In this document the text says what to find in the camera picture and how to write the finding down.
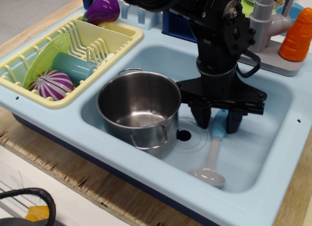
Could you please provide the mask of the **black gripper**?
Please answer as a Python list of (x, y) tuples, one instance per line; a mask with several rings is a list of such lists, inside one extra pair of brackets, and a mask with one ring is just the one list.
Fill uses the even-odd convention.
[(199, 78), (176, 83), (198, 126), (206, 129), (211, 108), (228, 110), (226, 131), (236, 133), (247, 113), (264, 113), (267, 94), (243, 82), (236, 69), (221, 75), (201, 73)]

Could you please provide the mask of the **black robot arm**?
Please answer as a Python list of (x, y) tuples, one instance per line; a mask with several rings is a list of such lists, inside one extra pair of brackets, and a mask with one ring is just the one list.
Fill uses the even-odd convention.
[(255, 31), (242, 12), (241, 0), (124, 0), (151, 12), (168, 11), (184, 17), (198, 47), (200, 77), (177, 86), (202, 128), (207, 128), (212, 108), (228, 110), (226, 131), (235, 133), (242, 118), (263, 114), (266, 93), (243, 82), (261, 66), (249, 51)]

